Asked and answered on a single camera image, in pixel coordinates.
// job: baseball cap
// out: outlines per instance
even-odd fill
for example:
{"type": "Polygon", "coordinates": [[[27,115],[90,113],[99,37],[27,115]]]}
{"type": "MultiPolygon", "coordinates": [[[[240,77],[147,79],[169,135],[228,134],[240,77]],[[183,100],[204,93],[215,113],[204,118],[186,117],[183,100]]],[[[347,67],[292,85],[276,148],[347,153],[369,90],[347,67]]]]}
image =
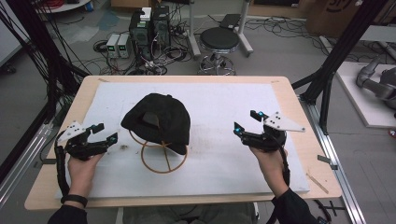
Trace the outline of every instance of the baseball cap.
{"type": "Polygon", "coordinates": [[[177,154],[187,153],[190,141],[190,115],[171,95],[151,93],[140,100],[123,118],[121,126],[140,138],[161,144],[177,154]]]}

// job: black sleeve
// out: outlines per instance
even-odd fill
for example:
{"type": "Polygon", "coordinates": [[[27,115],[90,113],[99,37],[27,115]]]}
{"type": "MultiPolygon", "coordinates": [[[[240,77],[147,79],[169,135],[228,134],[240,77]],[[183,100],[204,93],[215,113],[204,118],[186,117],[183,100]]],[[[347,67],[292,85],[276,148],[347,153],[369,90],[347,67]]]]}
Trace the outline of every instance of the black sleeve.
{"type": "Polygon", "coordinates": [[[88,224],[87,212],[70,205],[62,205],[52,217],[48,224],[88,224]]]}
{"type": "Polygon", "coordinates": [[[275,206],[277,220],[281,224],[318,224],[311,215],[308,204],[291,189],[279,198],[272,200],[275,206]]]}

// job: hand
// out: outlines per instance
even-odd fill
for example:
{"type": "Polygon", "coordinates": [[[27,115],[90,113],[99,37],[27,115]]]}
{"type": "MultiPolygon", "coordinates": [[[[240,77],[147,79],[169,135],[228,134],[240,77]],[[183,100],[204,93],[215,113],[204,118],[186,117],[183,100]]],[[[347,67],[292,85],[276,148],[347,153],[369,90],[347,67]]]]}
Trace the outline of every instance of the hand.
{"type": "Polygon", "coordinates": [[[260,169],[262,170],[265,181],[267,181],[268,187],[270,187],[277,198],[280,197],[289,187],[283,179],[284,167],[279,150],[274,152],[263,152],[254,147],[250,147],[250,150],[259,161],[260,169]]]}
{"type": "MultiPolygon", "coordinates": [[[[77,194],[87,198],[92,189],[93,175],[95,174],[96,164],[102,159],[104,154],[95,155],[88,161],[70,157],[68,162],[69,174],[71,177],[71,186],[69,194],[77,194]]],[[[83,208],[82,204],[66,201],[64,204],[73,205],[83,208]]]]}

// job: floor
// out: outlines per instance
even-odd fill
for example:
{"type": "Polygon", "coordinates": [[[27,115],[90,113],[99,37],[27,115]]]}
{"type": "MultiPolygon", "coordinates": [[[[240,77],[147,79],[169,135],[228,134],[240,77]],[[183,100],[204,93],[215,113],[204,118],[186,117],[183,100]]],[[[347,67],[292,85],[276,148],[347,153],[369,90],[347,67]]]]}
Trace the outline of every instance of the floor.
{"type": "MultiPolygon", "coordinates": [[[[69,23],[73,28],[88,26],[99,27],[97,33],[89,41],[79,41],[70,47],[78,57],[87,64],[93,74],[106,71],[101,55],[92,50],[96,41],[106,39],[111,32],[128,30],[128,12],[112,12],[106,7],[87,13],[75,10],[63,13],[57,18],[58,22],[69,23]]],[[[214,16],[221,21],[221,16],[214,16]]],[[[195,21],[195,27],[213,27],[215,22],[208,17],[195,21]]],[[[285,76],[290,82],[306,77],[320,68],[326,59],[326,51],[321,49],[316,37],[292,37],[294,32],[277,30],[276,35],[263,29],[256,21],[250,21],[245,35],[254,52],[247,58],[242,49],[229,55],[234,62],[238,76],[285,76]]],[[[302,21],[294,21],[289,26],[300,31],[302,21]]],[[[369,43],[359,43],[349,61],[367,60],[362,55],[372,57],[376,53],[366,46],[369,43]]],[[[9,151],[19,141],[24,131],[33,121],[39,110],[46,103],[46,85],[35,70],[28,56],[23,52],[16,54],[10,61],[17,72],[0,73],[1,114],[0,140],[3,147],[0,162],[3,162],[9,151]]],[[[130,61],[119,62],[119,66],[126,66],[130,61]]],[[[387,63],[395,63],[387,58],[387,63]]],[[[185,63],[172,63],[167,66],[166,75],[196,75],[198,61],[190,60],[185,63]]],[[[296,90],[304,92],[306,87],[296,90]]],[[[386,129],[366,128],[358,113],[348,99],[337,77],[333,80],[332,98],[330,102],[328,131],[338,157],[346,172],[349,184],[357,198],[367,223],[393,223],[396,218],[396,145],[386,129]]],[[[43,157],[50,150],[43,148],[43,157]]],[[[35,158],[23,174],[13,192],[8,198],[2,198],[0,206],[0,223],[45,223],[53,211],[32,212],[24,209],[24,201],[39,172],[39,161],[35,158]]],[[[315,217],[324,214],[313,201],[307,201],[315,217]]],[[[344,207],[342,199],[336,198],[321,201],[325,206],[344,207]]],[[[270,203],[259,203],[261,220],[265,223],[272,211],[270,203]]],[[[89,223],[115,223],[118,209],[88,209],[89,223]]],[[[329,210],[333,223],[350,223],[344,210],[329,210]]]]}

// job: black bracelet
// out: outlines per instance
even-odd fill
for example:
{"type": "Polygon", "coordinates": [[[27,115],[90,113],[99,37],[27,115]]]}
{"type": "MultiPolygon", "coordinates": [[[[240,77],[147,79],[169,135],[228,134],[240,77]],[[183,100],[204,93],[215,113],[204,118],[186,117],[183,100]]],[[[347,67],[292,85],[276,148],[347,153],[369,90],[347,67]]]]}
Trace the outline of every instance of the black bracelet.
{"type": "Polygon", "coordinates": [[[61,199],[61,203],[64,203],[66,201],[72,201],[76,203],[81,203],[82,205],[87,206],[88,200],[82,196],[76,195],[76,194],[68,194],[66,196],[63,196],[61,199]]]}

